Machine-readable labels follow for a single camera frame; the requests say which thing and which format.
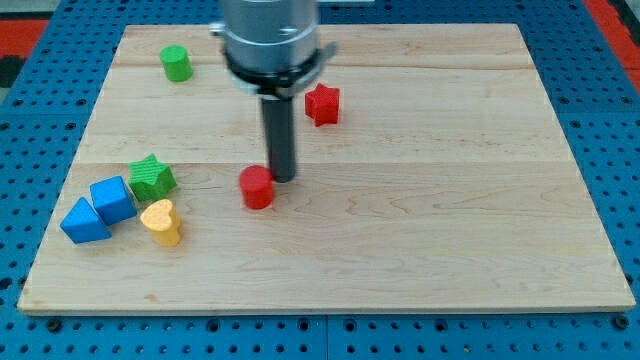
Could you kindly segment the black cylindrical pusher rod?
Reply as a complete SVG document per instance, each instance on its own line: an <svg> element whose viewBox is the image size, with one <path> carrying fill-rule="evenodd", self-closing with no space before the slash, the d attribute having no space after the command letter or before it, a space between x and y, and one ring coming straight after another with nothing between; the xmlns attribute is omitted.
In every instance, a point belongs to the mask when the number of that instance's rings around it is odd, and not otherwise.
<svg viewBox="0 0 640 360"><path fill-rule="evenodd" d="M295 127L292 99L261 99L268 166L278 183L296 175Z"/></svg>

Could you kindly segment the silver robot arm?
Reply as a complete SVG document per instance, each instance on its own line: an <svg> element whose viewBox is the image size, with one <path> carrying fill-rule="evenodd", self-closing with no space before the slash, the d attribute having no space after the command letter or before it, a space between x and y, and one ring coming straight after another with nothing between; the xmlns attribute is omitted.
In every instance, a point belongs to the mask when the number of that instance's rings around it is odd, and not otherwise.
<svg viewBox="0 0 640 360"><path fill-rule="evenodd" d="M260 99L268 168L278 183L297 173L294 100L337 52L319 43L315 0L223 0L209 26L222 39L232 79Z"/></svg>

